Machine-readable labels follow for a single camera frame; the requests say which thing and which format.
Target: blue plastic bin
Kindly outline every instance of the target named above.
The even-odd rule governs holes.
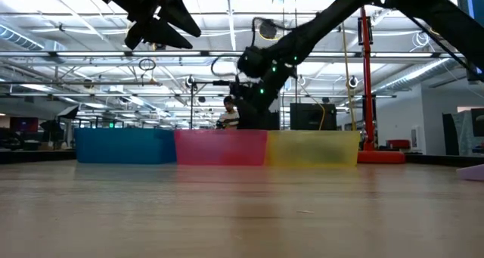
[[[176,162],[175,134],[162,129],[76,129],[80,163]]]

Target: yellow plastic bin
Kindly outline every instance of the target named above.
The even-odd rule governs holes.
[[[359,132],[271,131],[265,164],[288,168],[356,167]]]

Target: pink plastic bin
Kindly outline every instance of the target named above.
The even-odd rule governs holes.
[[[263,130],[177,130],[179,165],[262,166],[267,132]]]

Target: table surface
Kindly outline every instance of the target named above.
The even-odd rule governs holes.
[[[0,166],[1,257],[484,257],[484,183],[439,166]]]

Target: red base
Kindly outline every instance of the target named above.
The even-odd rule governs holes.
[[[359,151],[358,163],[405,163],[405,155],[398,151]]]

